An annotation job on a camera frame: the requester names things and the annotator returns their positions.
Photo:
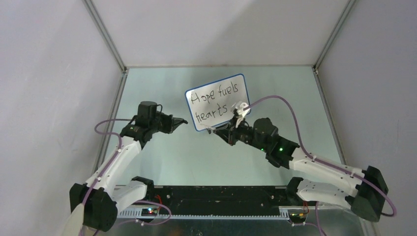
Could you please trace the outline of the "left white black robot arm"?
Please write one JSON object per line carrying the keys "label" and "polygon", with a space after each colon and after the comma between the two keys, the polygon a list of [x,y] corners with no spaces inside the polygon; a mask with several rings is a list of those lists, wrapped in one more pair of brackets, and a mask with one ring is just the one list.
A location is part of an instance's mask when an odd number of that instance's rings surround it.
{"label": "left white black robot arm", "polygon": [[112,156],[91,177],[83,184],[75,183],[71,187],[71,215],[62,235],[78,236],[84,226],[107,232],[114,226],[118,215],[133,203],[153,203],[152,180],[135,177],[120,189],[116,184],[155,133],[171,134],[180,125],[188,123],[183,118],[163,113],[162,109],[161,104],[142,101],[137,114],[127,119],[127,125],[119,133],[107,132],[107,135],[116,136],[118,143]]}

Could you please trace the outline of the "blue framed whiteboard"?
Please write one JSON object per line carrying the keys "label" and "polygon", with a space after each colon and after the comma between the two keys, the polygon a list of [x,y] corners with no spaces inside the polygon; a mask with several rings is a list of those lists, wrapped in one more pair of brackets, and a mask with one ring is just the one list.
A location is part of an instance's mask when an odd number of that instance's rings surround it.
{"label": "blue framed whiteboard", "polygon": [[191,88],[184,95],[198,132],[228,122],[238,102],[250,103],[243,74]]}

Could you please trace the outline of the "white whiteboard marker pen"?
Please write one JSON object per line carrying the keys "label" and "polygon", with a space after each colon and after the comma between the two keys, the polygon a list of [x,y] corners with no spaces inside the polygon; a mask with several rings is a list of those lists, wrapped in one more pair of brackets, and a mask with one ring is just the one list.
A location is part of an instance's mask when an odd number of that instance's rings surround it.
{"label": "white whiteboard marker pen", "polygon": [[216,128],[212,127],[212,126],[208,126],[208,125],[203,124],[203,127],[209,134],[214,133],[216,131]]}

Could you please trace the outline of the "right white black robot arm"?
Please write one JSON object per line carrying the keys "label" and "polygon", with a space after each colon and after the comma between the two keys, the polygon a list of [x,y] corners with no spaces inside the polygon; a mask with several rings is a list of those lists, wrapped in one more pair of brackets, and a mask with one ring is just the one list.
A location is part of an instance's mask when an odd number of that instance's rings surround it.
{"label": "right white black robot arm", "polygon": [[259,118],[253,126],[236,119],[213,130],[233,146],[240,141],[263,151],[273,166],[303,172],[322,182],[294,177],[286,187],[286,199],[294,206],[305,202],[322,202],[349,209],[356,216],[379,222],[387,200],[388,187],[381,171],[373,166],[363,170],[326,161],[304,151],[301,146],[278,134],[269,118]]}

